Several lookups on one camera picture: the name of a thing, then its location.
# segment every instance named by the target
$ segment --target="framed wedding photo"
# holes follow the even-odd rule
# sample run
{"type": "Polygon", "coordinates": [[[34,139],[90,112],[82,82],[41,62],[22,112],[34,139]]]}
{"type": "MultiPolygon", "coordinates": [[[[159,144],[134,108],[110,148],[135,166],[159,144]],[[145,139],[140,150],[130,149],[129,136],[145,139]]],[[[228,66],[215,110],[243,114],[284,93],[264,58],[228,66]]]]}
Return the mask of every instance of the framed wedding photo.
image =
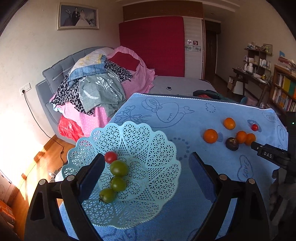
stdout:
{"type": "Polygon", "coordinates": [[[72,3],[60,3],[58,9],[58,30],[99,29],[99,9],[72,3]]]}

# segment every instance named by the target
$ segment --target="picture frame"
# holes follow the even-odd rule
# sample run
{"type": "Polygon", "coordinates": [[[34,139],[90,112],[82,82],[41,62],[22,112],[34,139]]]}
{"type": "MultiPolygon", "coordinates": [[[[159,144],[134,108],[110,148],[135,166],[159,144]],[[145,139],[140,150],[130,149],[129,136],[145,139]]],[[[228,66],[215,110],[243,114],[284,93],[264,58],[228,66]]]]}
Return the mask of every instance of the picture frame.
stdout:
{"type": "Polygon", "coordinates": [[[268,54],[272,54],[273,45],[272,44],[263,44],[262,46],[264,48],[264,51],[268,54]]]}
{"type": "Polygon", "coordinates": [[[57,29],[99,29],[99,9],[81,4],[60,2],[57,29]]]}

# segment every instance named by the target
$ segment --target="small orange fruit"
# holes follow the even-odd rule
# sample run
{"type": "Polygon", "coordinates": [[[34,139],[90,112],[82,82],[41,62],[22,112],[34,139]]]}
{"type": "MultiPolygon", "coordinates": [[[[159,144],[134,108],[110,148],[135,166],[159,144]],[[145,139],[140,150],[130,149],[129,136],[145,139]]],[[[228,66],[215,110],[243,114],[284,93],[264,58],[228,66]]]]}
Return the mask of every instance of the small orange fruit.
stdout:
{"type": "Polygon", "coordinates": [[[247,139],[244,142],[247,146],[250,146],[253,141],[256,141],[256,136],[253,133],[247,135],[247,139]]]}
{"type": "Polygon", "coordinates": [[[226,129],[233,130],[235,128],[235,121],[232,118],[226,118],[223,125],[226,129]]]}
{"type": "Polygon", "coordinates": [[[204,133],[204,140],[209,144],[213,144],[218,140],[218,133],[213,129],[208,129],[204,133]]]}
{"type": "Polygon", "coordinates": [[[239,142],[239,144],[243,144],[246,139],[247,139],[247,134],[244,131],[239,131],[235,137],[235,139],[237,139],[237,141],[239,142]]]}

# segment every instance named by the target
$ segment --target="table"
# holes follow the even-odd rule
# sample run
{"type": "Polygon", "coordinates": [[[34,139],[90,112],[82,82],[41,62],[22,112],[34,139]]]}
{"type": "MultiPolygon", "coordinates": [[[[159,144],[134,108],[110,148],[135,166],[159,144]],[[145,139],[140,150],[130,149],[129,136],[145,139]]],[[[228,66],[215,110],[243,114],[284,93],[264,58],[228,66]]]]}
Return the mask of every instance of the table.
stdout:
{"type": "MultiPolygon", "coordinates": [[[[287,130],[272,109],[262,110],[254,106],[208,99],[135,93],[110,122],[122,125],[126,121],[147,123],[153,131],[163,131],[168,140],[176,145],[181,174],[175,195],[152,220],[124,230],[96,226],[104,241],[191,240],[212,206],[204,197],[189,167],[188,158],[192,152],[197,152],[205,164],[213,166],[217,173],[226,174],[232,180],[245,182],[248,178],[254,178],[268,207],[268,190],[274,182],[271,175],[278,166],[257,156],[257,152],[245,144],[240,145],[237,151],[231,151],[225,147],[225,141],[235,137],[238,131],[252,133],[250,126],[255,123],[260,127],[255,133],[258,143],[287,149],[287,130]],[[223,126],[223,120],[227,117],[235,120],[235,129],[227,130],[223,126]],[[203,140],[206,129],[218,132],[216,143],[208,144],[203,140]]],[[[236,200],[232,199],[217,237],[226,234],[235,205],[236,200]]],[[[75,237],[63,204],[60,212],[68,234],[75,237]]]]}
{"type": "Polygon", "coordinates": [[[262,94],[258,100],[258,104],[257,104],[257,106],[260,106],[266,92],[270,89],[270,85],[267,83],[262,83],[261,81],[254,78],[254,76],[252,74],[249,74],[241,69],[235,69],[235,68],[232,68],[232,69],[233,69],[233,72],[236,73],[236,76],[234,78],[231,92],[234,90],[237,81],[242,81],[243,82],[243,95],[244,95],[245,91],[247,91],[252,97],[257,99],[256,96],[254,96],[248,89],[245,88],[245,84],[247,84],[248,81],[251,81],[254,84],[258,85],[263,90],[262,94]]]}

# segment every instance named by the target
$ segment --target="sticker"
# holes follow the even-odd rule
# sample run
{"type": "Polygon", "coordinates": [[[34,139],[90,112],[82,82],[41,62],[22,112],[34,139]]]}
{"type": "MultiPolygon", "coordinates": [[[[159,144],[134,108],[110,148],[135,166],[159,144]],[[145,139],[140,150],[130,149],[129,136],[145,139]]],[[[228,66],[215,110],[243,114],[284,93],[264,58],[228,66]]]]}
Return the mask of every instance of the sticker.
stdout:
{"type": "Polygon", "coordinates": [[[185,51],[202,52],[201,46],[185,45],[185,51]]]}

